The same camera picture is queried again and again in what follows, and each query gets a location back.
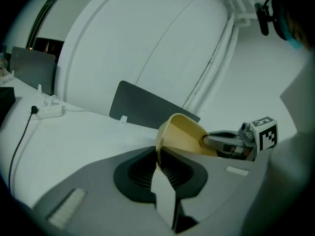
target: white wall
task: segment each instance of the white wall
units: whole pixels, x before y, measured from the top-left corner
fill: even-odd
[[[270,116],[278,121],[279,140],[296,133],[280,94],[293,81],[309,53],[281,40],[269,24],[269,36],[258,21],[241,28],[229,70],[218,91],[200,106],[201,125],[209,131],[238,130],[244,121]]]
[[[55,93],[108,115],[126,80],[182,106],[227,17],[221,0],[92,0],[63,46]]]
[[[2,42],[7,46],[7,53],[12,52],[13,46],[26,47],[35,19],[46,1],[30,0],[20,11]]]
[[[57,0],[42,24],[38,36],[65,41],[72,25],[91,0]]]

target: black box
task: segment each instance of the black box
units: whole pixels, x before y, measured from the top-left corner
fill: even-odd
[[[14,102],[14,88],[0,88],[0,127]]]

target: white table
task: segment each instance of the white table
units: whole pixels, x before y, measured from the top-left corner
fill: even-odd
[[[27,123],[25,109],[38,105],[40,98],[36,89],[17,78],[2,87],[14,87],[16,97],[0,128],[0,174],[7,184],[10,161]],[[92,112],[66,111],[62,117],[32,120],[14,160],[13,195],[33,207],[45,192],[84,165],[153,146],[156,135],[155,129],[122,124]]]

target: white cube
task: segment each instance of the white cube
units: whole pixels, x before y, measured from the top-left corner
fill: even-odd
[[[278,124],[276,120],[270,117],[251,121],[250,131],[254,133],[257,153],[272,148],[278,143]]]

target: black cable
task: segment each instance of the black cable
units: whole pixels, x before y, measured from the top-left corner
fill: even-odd
[[[23,135],[22,135],[22,137],[21,137],[21,139],[20,139],[20,141],[19,141],[19,143],[18,143],[18,145],[17,145],[17,147],[16,147],[16,149],[15,149],[15,151],[14,151],[14,153],[13,153],[13,156],[12,156],[12,159],[11,159],[11,164],[10,164],[10,170],[9,170],[9,192],[10,192],[10,193],[11,193],[11,185],[10,185],[10,183],[11,183],[11,171],[12,171],[12,166],[13,166],[14,157],[15,157],[16,152],[17,152],[18,149],[19,149],[19,146],[20,146],[20,144],[21,144],[21,141],[22,141],[23,138],[24,138],[25,132],[26,132],[26,130],[27,130],[27,128],[28,128],[28,125],[29,125],[29,122],[30,122],[30,119],[31,119],[32,115],[33,115],[33,114],[36,114],[37,112],[38,112],[38,108],[37,108],[36,106],[32,106],[32,107],[31,107],[31,114],[30,114],[30,118],[29,118],[29,120],[28,120],[28,123],[26,124],[26,127],[25,127],[25,129],[24,129]]]

